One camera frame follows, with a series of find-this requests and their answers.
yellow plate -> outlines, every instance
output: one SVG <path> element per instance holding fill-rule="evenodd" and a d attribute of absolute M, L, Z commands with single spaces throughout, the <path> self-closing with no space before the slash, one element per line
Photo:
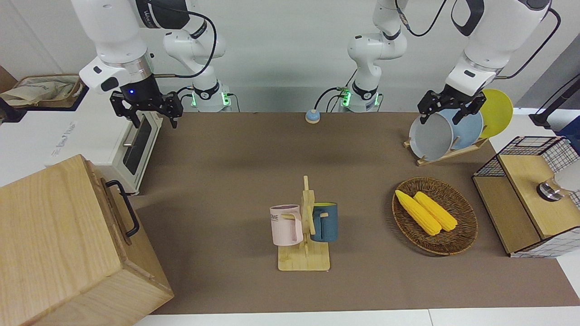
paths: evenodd
<path fill-rule="evenodd" d="M 484 89 L 483 93 L 487 101 L 481 107 L 483 124 L 486 126 L 481 133 L 481 138 L 493 137 L 504 131 L 513 116 L 513 105 L 509 97 L 497 89 Z"/>

oven window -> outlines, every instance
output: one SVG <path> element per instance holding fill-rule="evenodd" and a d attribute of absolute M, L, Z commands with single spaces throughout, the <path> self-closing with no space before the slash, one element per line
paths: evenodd
<path fill-rule="evenodd" d="M 152 130 L 149 120 L 147 118 L 143 119 L 135 143 L 125 152 L 123 164 L 125 164 L 132 175 L 137 173 L 137 168 L 139 167 L 139 163 L 141 162 L 141 158 L 145 152 L 145 147 L 147 147 L 147 141 L 149 140 Z"/>

brown table mat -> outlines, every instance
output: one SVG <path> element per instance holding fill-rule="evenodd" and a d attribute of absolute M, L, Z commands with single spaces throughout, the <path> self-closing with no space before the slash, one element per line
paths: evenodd
<path fill-rule="evenodd" d="M 155 313 L 579 305 L 556 260 L 503 251 L 470 178 L 492 147 L 417 167 L 402 145 L 416 116 L 186 114 L 165 125 L 131 198 L 175 292 Z M 277 270 L 269 207 L 300 204 L 303 175 L 318 201 L 338 203 L 329 272 Z M 468 251 L 435 258 L 400 238 L 391 200 L 415 176 L 470 201 L 479 236 Z"/>

mug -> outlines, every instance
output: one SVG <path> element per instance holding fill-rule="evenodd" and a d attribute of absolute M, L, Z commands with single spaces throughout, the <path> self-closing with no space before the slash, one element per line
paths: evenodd
<path fill-rule="evenodd" d="M 304 240 L 299 205 L 270 207 L 270 224 L 275 245 L 295 245 Z"/>
<path fill-rule="evenodd" d="M 338 206 L 335 202 L 315 202 L 312 213 L 316 234 L 310 238 L 317 242 L 334 242 L 338 239 Z"/>

blue mug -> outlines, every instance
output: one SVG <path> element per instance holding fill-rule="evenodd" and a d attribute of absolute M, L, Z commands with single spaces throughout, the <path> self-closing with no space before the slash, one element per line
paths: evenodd
<path fill-rule="evenodd" d="M 338 206 L 335 202 L 315 202 L 312 213 L 316 234 L 310 238 L 317 242 L 334 242 L 338 239 Z"/>

